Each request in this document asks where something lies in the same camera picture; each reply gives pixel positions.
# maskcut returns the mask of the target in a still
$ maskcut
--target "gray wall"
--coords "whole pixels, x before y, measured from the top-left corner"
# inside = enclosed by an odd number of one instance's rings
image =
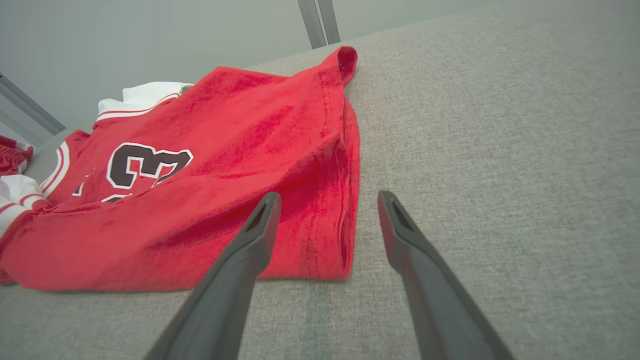
[[[149,81],[311,49],[296,0],[2,0],[0,72],[71,128]]]
[[[504,0],[333,0],[333,9],[345,41],[500,2]]]

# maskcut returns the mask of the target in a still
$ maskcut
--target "gray couch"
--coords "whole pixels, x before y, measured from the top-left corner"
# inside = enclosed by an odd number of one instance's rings
[[[502,4],[348,42],[362,138],[353,272],[260,281],[240,359],[419,357],[380,189],[517,358],[640,358],[639,12],[604,3]],[[252,70],[294,74],[334,48]],[[39,180],[61,139],[29,170]],[[187,295],[2,287],[0,359],[139,359]]]

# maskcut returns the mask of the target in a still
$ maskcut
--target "red jersey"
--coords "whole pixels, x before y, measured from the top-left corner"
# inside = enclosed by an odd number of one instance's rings
[[[261,275],[343,279],[358,203],[357,55],[291,77],[219,67],[101,101],[40,186],[0,177],[0,281],[41,290],[192,288],[260,198],[282,196]]]

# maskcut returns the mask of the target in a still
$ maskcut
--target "jersey number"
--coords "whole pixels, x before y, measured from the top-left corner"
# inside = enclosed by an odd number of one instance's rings
[[[189,150],[179,152],[156,150],[140,143],[125,142],[120,144],[109,159],[107,166],[107,180],[116,189],[131,189],[138,176],[156,179],[152,187],[162,183],[189,165],[193,154]],[[140,168],[131,169],[131,161],[140,162]],[[160,176],[164,168],[169,168],[168,174]],[[102,201],[116,202],[127,195],[111,195]]]

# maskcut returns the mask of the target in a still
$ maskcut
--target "red and white clothing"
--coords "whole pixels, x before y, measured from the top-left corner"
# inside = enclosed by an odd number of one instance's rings
[[[33,157],[33,146],[0,136],[0,176],[21,174]]]
[[[271,191],[282,216],[261,277],[346,278],[360,139],[344,86],[356,61],[341,47],[291,77],[219,67],[193,87],[101,101],[93,133],[67,137],[41,186],[0,177],[0,281],[192,288]]]

